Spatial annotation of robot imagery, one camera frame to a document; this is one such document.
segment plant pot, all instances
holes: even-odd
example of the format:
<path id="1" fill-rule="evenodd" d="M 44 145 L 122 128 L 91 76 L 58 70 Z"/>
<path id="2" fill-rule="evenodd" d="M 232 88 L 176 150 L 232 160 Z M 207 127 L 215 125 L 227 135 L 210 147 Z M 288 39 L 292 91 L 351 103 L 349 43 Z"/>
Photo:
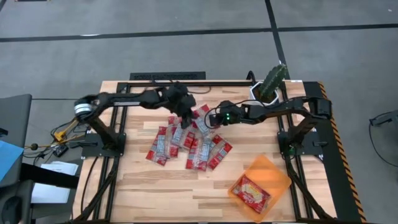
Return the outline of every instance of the plant pot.
<path id="1" fill-rule="evenodd" d="M 249 100 L 258 100 L 256 98 L 256 96 L 254 95 L 253 91 L 261 84 L 262 84 L 262 82 L 257 82 L 254 86 L 250 87 Z M 266 106 L 269 106 L 269 105 L 273 105 L 278 99 L 279 99 L 278 91 L 275 90 L 275 98 L 271 102 L 262 102 L 262 103 Z M 250 104 L 261 105 L 261 103 L 258 101 L 251 101 Z"/>

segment snack packet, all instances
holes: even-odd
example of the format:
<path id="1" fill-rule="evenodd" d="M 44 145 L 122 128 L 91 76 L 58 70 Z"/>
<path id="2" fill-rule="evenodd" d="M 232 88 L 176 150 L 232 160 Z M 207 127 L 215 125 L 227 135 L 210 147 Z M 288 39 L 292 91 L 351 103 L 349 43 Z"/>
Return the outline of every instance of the snack packet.
<path id="1" fill-rule="evenodd" d="M 218 134 L 211 141 L 208 166 L 213 170 L 232 149 L 232 145 Z"/>
<path id="2" fill-rule="evenodd" d="M 189 150 L 191 149 L 192 143 L 195 140 L 196 128 L 191 125 L 185 129 L 182 129 L 180 123 L 181 119 L 178 121 L 177 117 L 169 117 L 169 124 L 175 124 L 177 122 L 177 128 L 174 132 L 171 142 L 183 149 Z"/>
<path id="3" fill-rule="evenodd" d="M 210 109 L 207 105 L 203 105 L 193 112 L 195 119 L 192 123 L 192 126 L 194 128 L 199 129 L 199 131 L 202 133 L 203 136 L 208 136 L 214 132 L 214 129 L 206 127 L 206 124 L 210 123 L 208 117 L 206 117 L 205 119 L 205 115 L 207 114 L 207 112 L 209 112 L 209 110 Z"/>
<path id="4" fill-rule="evenodd" d="M 164 137 L 166 134 L 166 127 L 159 127 L 159 130 L 156 134 L 156 138 L 154 143 L 152 143 L 152 147 L 150 148 L 146 159 L 150 161 L 154 161 L 162 166 L 166 164 L 167 158 L 164 155 Z"/>
<path id="5" fill-rule="evenodd" d="M 189 150 L 186 169 L 206 171 L 207 160 L 210 153 L 210 138 L 195 139 Z"/>
<path id="6" fill-rule="evenodd" d="M 172 125 L 169 125 L 166 129 L 164 151 L 167 158 L 178 156 L 178 145 L 172 143 L 172 138 L 176 129 L 177 127 Z"/>
<path id="7" fill-rule="evenodd" d="M 258 214 L 267 208 L 268 202 L 271 200 L 271 195 L 268 192 L 261 189 L 245 175 L 235 185 L 232 192 Z"/>

